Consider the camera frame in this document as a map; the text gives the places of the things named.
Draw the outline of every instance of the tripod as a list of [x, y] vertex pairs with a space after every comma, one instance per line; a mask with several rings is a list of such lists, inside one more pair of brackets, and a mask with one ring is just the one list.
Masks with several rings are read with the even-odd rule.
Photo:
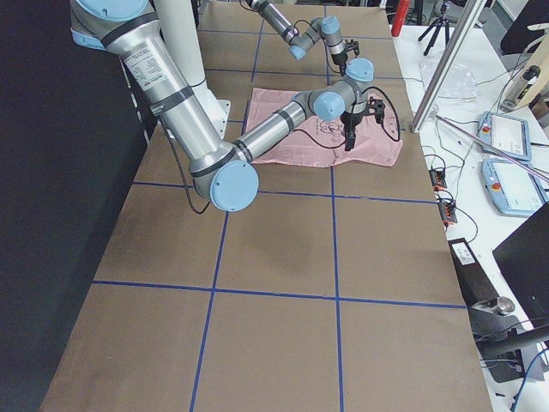
[[446, 18], [446, 11], [448, 10], [448, 3], [447, 0], [443, 0], [443, 3], [440, 6], [440, 17], [438, 17], [433, 23], [429, 25], [429, 27], [419, 36], [418, 41], [423, 40], [423, 38], [435, 27], [435, 33], [432, 35], [431, 40], [429, 41], [429, 44], [427, 45], [427, 48], [425, 49], [423, 55], [426, 56], [429, 54], [429, 50], [435, 45], [435, 42], [437, 41], [438, 32], [440, 32], [440, 28], [444, 25], [444, 37], [446, 39], [446, 45], [448, 45], [449, 42], [449, 21], [448, 18]]

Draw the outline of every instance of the light blue joint cap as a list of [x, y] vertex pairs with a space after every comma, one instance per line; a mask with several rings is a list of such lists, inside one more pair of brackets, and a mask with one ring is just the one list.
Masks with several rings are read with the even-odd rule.
[[319, 118], [331, 122], [345, 111], [345, 101], [337, 93], [324, 92], [315, 100], [313, 109]]
[[307, 54], [305, 50], [303, 50], [301, 47], [297, 47], [296, 45], [290, 46], [290, 52], [293, 54], [296, 60], [301, 60]]
[[374, 78], [374, 65], [366, 58], [355, 58], [347, 65], [346, 73], [357, 82], [371, 82]]
[[76, 0], [90, 15], [108, 21], [135, 19], [147, 7], [148, 0]]
[[72, 40], [77, 44], [81, 45], [83, 47], [88, 47], [90, 49], [96, 49], [96, 50], [105, 50], [105, 47], [101, 44], [99, 39], [96, 39], [93, 36], [90, 36], [88, 34], [77, 32], [76, 30], [70, 29], [70, 32], [72, 32]]
[[245, 161], [229, 161], [218, 170], [209, 187], [214, 206], [229, 212], [244, 209], [256, 198], [259, 178]]
[[323, 18], [322, 31], [326, 34], [334, 34], [340, 29], [340, 23], [337, 17], [329, 15]]

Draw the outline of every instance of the sticker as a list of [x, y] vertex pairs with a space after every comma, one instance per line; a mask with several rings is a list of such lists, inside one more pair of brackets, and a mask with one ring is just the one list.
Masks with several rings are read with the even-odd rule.
[[124, 60], [131, 74], [144, 91], [149, 90], [158, 82], [166, 79], [166, 75], [156, 59], [156, 56], [148, 49], [142, 48]]
[[458, 259], [460, 259], [460, 262], [462, 264], [474, 264], [475, 260], [469, 249], [467, 248], [467, 245], [465, 243], [454, 243], [452, 245], [452, 248], [454, 248], [454, 252]]

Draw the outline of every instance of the black wall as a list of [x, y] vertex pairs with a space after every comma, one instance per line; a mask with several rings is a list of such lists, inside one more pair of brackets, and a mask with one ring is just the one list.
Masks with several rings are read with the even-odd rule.
[[146, 147], [118, 58], [69, 27], [68, 0], [0, 15], [2, 411], [39, 407]]

